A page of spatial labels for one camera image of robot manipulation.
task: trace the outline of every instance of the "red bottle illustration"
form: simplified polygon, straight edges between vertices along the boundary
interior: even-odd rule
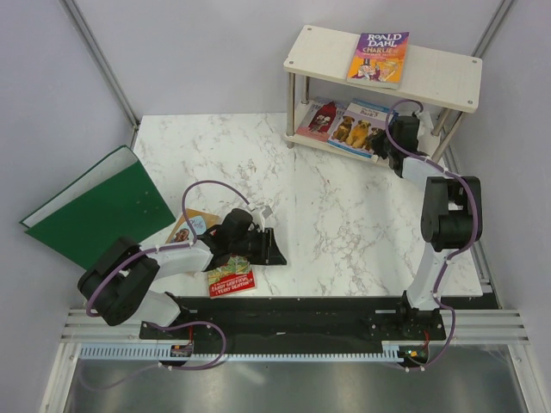
[[[336,116],[337,106],[335,102],[329,102],[316,112],[308,129],[312,132],[327,133]]]

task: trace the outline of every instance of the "wooden shelf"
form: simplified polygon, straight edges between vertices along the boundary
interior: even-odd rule
[[[294,110],[294,130],[295,131],[299,127],[304,117],[306,116],[306,113],[310,108],[310,104],[311,103],[304,105],[302,103],[299,103],[295,108]],[[424,128],[419,128],[419,135],[418,135],[419,147],[418,148],[420,151],[423,151],[430,155],[438,147],[439,139],[438,137],[430,134],[430,131],[432,130],[432,127],[433,127],[432,118],[430,117],[430,114],[425,111],[421,114],[420,119],[423,122]],[[378,158],[376,162],[373,162],[370,158],[361,157],[359,155],[356,155],[355,153],[345,151],[344,149],[339,149],[333,145],[327,144],[326,142],[320,142],[316,139],[308,138],[307,136],[303,136],[298,133],[296,133],[293,136],[286,136],[285,139],[289,142],[294,142],[299,145],[310,146],[311,148],[314,148],[314,149],[320,149],[322,151],[336,153],[344,157],[351,157],[352,159],[357,159],[359,161],[363,161],[366,163],[380,165],[380,166],[388,166],[388,159]]]
[[[285,71],[298,75],[470,114],[479,106],[482,60],[426,47],[407,47],[404,74],[397,90],[348,83],[346,76],[359,39],[359,34],[305,26],[283,67]]]

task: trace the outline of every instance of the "gray floor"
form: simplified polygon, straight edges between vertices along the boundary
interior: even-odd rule
[[[79,367],[90,385],[100,386],[149,364],[80,361]],[[203,372],[155,368],[108,391],[86,391],[74,381],[68,413],[527,411],[506,348],[497,347],[451,348],[424,373],[375,363],[228,362]]]

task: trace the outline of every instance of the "gray wall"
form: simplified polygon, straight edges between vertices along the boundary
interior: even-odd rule
[[[482,181],[483,245],[500,297],[521,310],[551,388],[551,28],[548,0],[518,2],[484,58],[479,110],[453,147]]]
[[[356,33],[409,30],[412,44],[469,54],[499,0],[77,3],[141,116],[283,112],[283,61],[305,24]],[[321,95],[358,93],[337,88],[313,84]]]
[[[17,222],[131,134],[57,0],[3,2],[0,50],[0,410],[30,413],[82,269]]]

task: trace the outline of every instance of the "shelf top board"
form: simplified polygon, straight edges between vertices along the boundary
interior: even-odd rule
[[[285,71],[373,90],[385,95],[473,113],[479,106],[482,60],[409,45],[399,89],[373,88],[346,81],[359,34],[305,26],[289,52]]]

